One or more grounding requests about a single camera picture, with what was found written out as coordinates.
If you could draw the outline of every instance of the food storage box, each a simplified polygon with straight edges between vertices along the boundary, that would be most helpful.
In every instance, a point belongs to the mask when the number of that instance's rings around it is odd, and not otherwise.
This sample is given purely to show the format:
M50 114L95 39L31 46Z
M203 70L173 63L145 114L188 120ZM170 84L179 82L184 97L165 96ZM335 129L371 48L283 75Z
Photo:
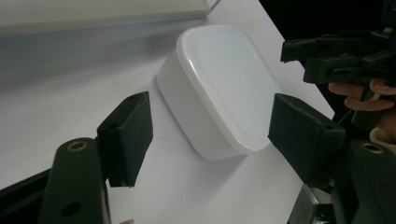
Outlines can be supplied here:
M276 80L251 39L233 25L191 28L157 82L196 151L220 160L263 150Z

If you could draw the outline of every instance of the white table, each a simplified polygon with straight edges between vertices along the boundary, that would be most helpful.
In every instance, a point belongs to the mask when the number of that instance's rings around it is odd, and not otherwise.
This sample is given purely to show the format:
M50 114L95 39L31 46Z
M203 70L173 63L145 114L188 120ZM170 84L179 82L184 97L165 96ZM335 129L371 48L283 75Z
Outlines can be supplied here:
M223 0L196 20L0 38L0 189L49 169L60 144L94 138L124 98L149 91L154 138L135 188L108 190L113 223L286 223L302 182L278 150L203 159L155 83L182 32L220 23L247 32L286 94L332 116L303 68L279 61L283 38L257 0Z

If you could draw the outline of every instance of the container lid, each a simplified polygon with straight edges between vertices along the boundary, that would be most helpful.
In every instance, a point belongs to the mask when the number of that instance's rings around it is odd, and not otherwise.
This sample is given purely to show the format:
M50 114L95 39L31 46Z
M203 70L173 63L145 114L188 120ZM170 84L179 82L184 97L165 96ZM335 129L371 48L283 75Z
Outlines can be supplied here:
M233 25L192 28L179 37L177 56L229 144L241 153L265 148L281 90L250 38Z

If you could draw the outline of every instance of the human hand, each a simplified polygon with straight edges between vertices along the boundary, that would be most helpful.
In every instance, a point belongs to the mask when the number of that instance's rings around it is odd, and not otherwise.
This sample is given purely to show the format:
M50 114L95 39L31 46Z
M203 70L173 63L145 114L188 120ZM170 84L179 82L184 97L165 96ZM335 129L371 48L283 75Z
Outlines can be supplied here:
M384 80L373 78L370 82L370 89L380 95L396 95L396 88L388 87L384 84ZM329 91L345 95L344 105L353 110L377 111L384 110L381 120L376 127L392 133L396 138L396 107L393 101L373 98L368 101L361 102L361 93L363 86L349 83L331 83Z

